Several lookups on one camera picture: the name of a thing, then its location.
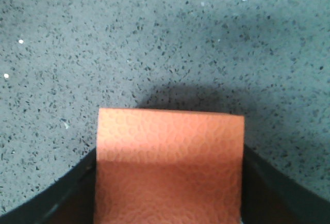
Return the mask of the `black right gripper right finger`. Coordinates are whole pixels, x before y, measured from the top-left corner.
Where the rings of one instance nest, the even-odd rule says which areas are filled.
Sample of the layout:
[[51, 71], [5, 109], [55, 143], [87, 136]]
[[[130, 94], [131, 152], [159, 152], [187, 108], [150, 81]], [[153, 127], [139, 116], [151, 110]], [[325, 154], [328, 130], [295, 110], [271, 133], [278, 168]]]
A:
[[241, 219], [243, 223], [329, 223], [329, 201], [244, 146]]

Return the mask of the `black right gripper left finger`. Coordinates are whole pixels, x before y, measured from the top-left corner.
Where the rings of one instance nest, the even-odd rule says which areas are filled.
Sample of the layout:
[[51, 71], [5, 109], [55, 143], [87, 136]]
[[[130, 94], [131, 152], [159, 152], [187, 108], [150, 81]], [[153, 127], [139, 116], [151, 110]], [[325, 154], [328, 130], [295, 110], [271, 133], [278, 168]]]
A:
[[1, 223], [93, 223], [96, 149], [32, 199], [1, 216]]

